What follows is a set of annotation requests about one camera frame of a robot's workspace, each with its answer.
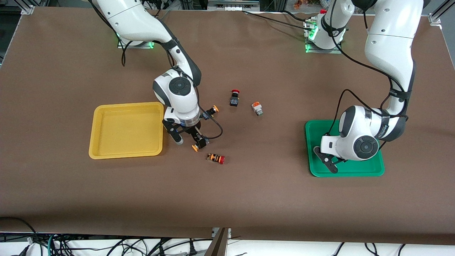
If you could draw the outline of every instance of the black cable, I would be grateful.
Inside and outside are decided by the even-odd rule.
[[[181,245],[187,244],[187,243],[189,243],[189,242],[191,242],[191,241],[192,241],[192,242],[199,242],[199,241],[212,241],[212,240],[213,240],[213,239],[208,239],[208,238],[207,238],[207,239],[195,239],[195,240],[190,240],[190,241],[186,241],[186,242],[181,242],[181,243],[179,243],[179,244],[170,246],[170,247],[164,249],[163,251],[166,251],[166,250],[168,250],[168,249],[171,249],[171,248],[174,248],[174,247],[177,247],[177,246],[181,246]]]
[[[327,135],[330,134],[330,132],[332,131],[332,128],[334,127],[334,124],[335,124],[335,121],[337,120],[337,116],[338,116],[338,111],[339,111],[339,107],[340,107],[340,103],[341,103],[341,99],[343,98],[343,95],[345,92],[350,92],[352,94],[352,96],[354,96],[354,98],[356,98],[364,107],[366,107],[369,111],[377,114],[378,116],[382,117],[383,114],[382,113],[379,113],[377,111],[375,111],[374,109],[372,109],[370,106],[368,106],[365,102],[363,102],[353,91],[349,90],[349,89],[344,89],[343,92],[341,93],[340,95],[340,98],[338,100],[338,105],[337,105],[337,111],[335,112],[335,118],[334,118],[334,121],[332,122],[332,125],[330,126],[330,129],[329,131],[326,133]],[[407,115],[390,115],[390,118],[396,118],[396,117],[402,117],[402,118],[407,118],[408,116]]]
[[[344,242],[342,242],[342,243],[338,246],[338,249],[337,249],[337,251],[335,252],[335,254],[334,254],[333,256],[337,256],[337,255],[339,254],[339,252],[340,252],[341,248],[343,247],[343,245],[344,245]]]
[[[204,112],[204,114],[206,114],[208,116],[208,118],[210,118],[219,128],[220,128],[220,134],[218,134],[217,136],[215,137],[207,137],[207,136],[204,136],[201,134],[202,137],[204,138],[207,138],[207,139],[214,139],[214,138],[218,138],[218,137],[221,137],[221,135],[223,135],[223,127],[212,117],[212,115],[210,115],[209,113],[207,113],[202,107],[201,107],[201,104],[199,104],[199,89],[197,88],[197,86],[194,86],[194,89],[196,90],[196,96],[197,96],[197,105],[199,106],[199,109]]]
[[[244,13],[246,13],[246,14],[251,14],[251,15],[253,15],[253,16],[257,16],[257,17],[259,17],[259,18],[263,18],[263,19],[266,19],[266,20],[272,20],[272,21],[275,21],[275,22],[278,22],[278,23],[281,23],[281,24],[285,24],[285,25],[288,25],[288,26],[292,26],[292,27],[296,27],[296,28],[301,28],[301,29],[303,29],[303,30],[308,30],[308,31],[311,30],[310,28],[300,27],[300,26],[297,26],[297,25],[294,25],[294,24],[289,24],[289,23],[286,23],[286,22],[282,22],[282,21],[280,21],[280,20],[274,20],[274,19],[271,19],[271,18],[268,18],[268,17],[265,17],[265,16],[257,15],[257,14],[255,14],[255,13],[247,12],[247,11],[244,11],[244,10],[243,10],[242,12],[244,12]]]
[[[121,65],[122,66],[125,66],[126,64],[126,54],[125,54],[125,51],[126,49],[128,48],[128,46],[130,46],[130,44],[132,43],[133,41],[129,41],[126,45],[125,45],[125,48],[121,48],[122,50],[122,53],[121,53]]]
[[[329,25],[330,32],[329,32],[329,36],[332,38],[332,40],[333,40],[335,46],[338,48],[338,50],[339,50],[345,57],[347,57],[349,60],[351,60],[351,61],[353,61],[353,62],[355,62],[355,63],[357,63],[357,64],[359,64],[359,65],[361,65],[361,66],[364,66],[364,67],[366,67],[366,68],[369,68],[369,69],[371,69],[371,70],[374,70],[374,71],[376,71],[376,72],[379,72],[379,73],[381,73],[381,74],[387,76],[388,78],[392,79],[392,80],[397,84],[397,86],[401,89],[401,91],[404,92],[403,87],[400,85],[400,83],[399,83],[394,77],[392,77],[391,75],[387,74],[386,72],[384,72],[384,71],[382,71],[382,70],[379,70],[379,69],[377,69],[377,68],[375,68],[375,67],[372,67],[372,66],[368,66],[368,65],[366,65],[366,64],[363,64],[363,63],[361,63],[361,62],[359,62],[359,61],[357,61],[357,60],[351,58],[349,55],[347,55],[347,54],[340,48],[340,46],[336,43],[336,41],[335,41],[335,36],[334,36],[334,34],[333,34],[333,27],[332,27],[332,18],[333,18],[333,15],[334,15],[334,10],[333,10],[333,8],[332,8],[332,11],[330,12],[330,25]]]
[[[401,250],[403,249],[403,247],[405,246],[406,244],[402,244],[399,249],[398,249],[398,255],[397,256],[401,256]]]
[[[294,19],[298,20],[298,21],[301,21],[301,22],[305,22],[305,19],[300,19],[299,17],[295,16],[294,14],[292,14],[291,12],[287,11],[287,10],[283,10],[281,11],[283,13],[287,13],[289,15],[291,15],[291,17],[293,17]]]
[[[120,47],[121,47],[121,50],[122,50],[122,55],[121,55],[121,64],[122,66],[125,66],[125,62],[126,62],[126,55],[125,55],[125,51],[126,49],[123,47],[123,43],[119,37],[119,35],[117,34],[117,31],[115,31],[115,29],[111,26],[111,24],[107,21],[106,17],[103,16],[103,14],[100,12],[100,10],[98,10],[98,8],[93,4],[93,1],[92,0],[88,0],[90,5],[92,6],[93,10],[95,10],[96,14],[98,14],[98,16],[100,17],[100,19],[110,28],[112,29],[112,31],[114,31],[114,34],[115,36],[117,37],[117,40],[118,40],[118,43],[120,44]]]
[[[114,249],[115,249],[117,246],[119,246],[120,244],[123,244],[123,242],[124,242],[125,240],[126,240],[126,239],[122,239],[122,240],[120,240],[118,243],[116,243],[116,244],[109,250],[109,252],[106,254],[106,256],[109,256],[109,255],[112,253],[112,251],[114,251]]]
[[[18,220],[18,221],[24,223],[25,225],[27,225],[27,227],[33,232],[34,237],[36,238],[36,243],[40,245],[41,256],[43,256],[43,250],[41,248],[42,244],[40,243],[40,238],[38,237],[38,233],[27,221],[25,221],[21,218],[17,218],[17,217],[0,217],[0,220]]]
[[[368,31],[368,24],[367,24],[367,15],[366,15],[366,11],[364,11],[364,23],[365,23],[365,29]]]
[[[153,17],[158,18],[160,16],[160,11],[161,11],[161,7],[158,9],[157,14],[155,14]]]
[[[374,243],[371,243],[371,244],[373,245],[374,251],[372,251],[372,250],[370,250],[370,248],[368,248],[368,243],[364,243],[365,248],[367,248],[367,250],[368,250],[369,252],[371,252],[371,254],[373,254],[374,256],[379,256],[379,255],[378,255],[378,249],[376,248],[376,245],[375,245]]]
[[[381,144],[381,146],[379,146],[379,149],[378,149],[378,151],[380,151],[380,150],[381,150],[381,148],[382,148],[382,146],[384,146],[384,144],[386,144],[386,143],[387,143],[387,141],[384,141],[384,142]]]

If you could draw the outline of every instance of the brown table surface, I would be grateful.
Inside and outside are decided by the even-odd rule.
[[[304,125],[333,118],[345,88],[379,106],[386,78],[342,55],[306,54],[300,29],[242,12],[175,11],[164,21],[201,68],[201,104],[219,106],[224,135],[199,153],[188,135],[177,146],[166,134],[159,156],[92,160],[95,108],[157,101],[152,81],[169,68],[166,54],[127,50],[122,67],[93,10],[36,8],[0,69],[0,215],[41,232],[207,237],[226,226],[242,239],[455,244],[455,72],[426,17],[412,50],[410,119],[383,149],[385,174],[338,179],[310,174]],[[366,61],[362,17],[349,28],[345,51]],[[346,96],[341,109],[353,104]],[[226,163],[208,162],[209,152]]]

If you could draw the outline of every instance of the plastic tray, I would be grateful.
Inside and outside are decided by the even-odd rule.
[[[95,109],[89,155],[93,159],[158,155],[163,145],[159,102],[101,105]]]
[[[381,151],[366,161],[339,163],[337,164],[338,173],[331,173],[313,152],[313,148],[321,145],[321,138],[329,130],[332,122],[333,120],[311,120],[305,125],[311,173],[316,177],[371,177],[384,174],[384,162]],[[339,135],[338,123],[339,121],[337,120],[330,135]]]

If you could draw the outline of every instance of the robotic arm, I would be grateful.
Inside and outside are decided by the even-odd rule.
[[[178,39],[161,20],[150,15],[139,0],[97,0],[101,11],[120,37],[131,41],[152,41],[160,44],[177,64],[153,81],[158,100],[167,106],[163,125],[177,144],[183,139],[177,128],[192,135],[202,148],[208,139],[199,133],[200,109],[196,86],[201,71],[185,52]]]
[[[404,132],[405,115],[414,83],[415,62],[411,45],[420,21],[423,0],[334,0],[325,15],[318,15],[318,32],[312,41],[320,48],[332,49],[346,31],[354,6],[363,10],[374,6],[374,22],[365,44],[367,59],[389,74],[392,88],[387,109],[351,106],[340,117],[339,136],[323,136],[314,152],[331,172],[338,169],[331,158],[368,160],[379,149],[377,140],[392,141]]]

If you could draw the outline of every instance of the yellow tray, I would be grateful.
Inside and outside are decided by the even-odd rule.
[[[89,155],[93,159],[158,155],[163,147],[159,102],[101,105],[95,109]]]

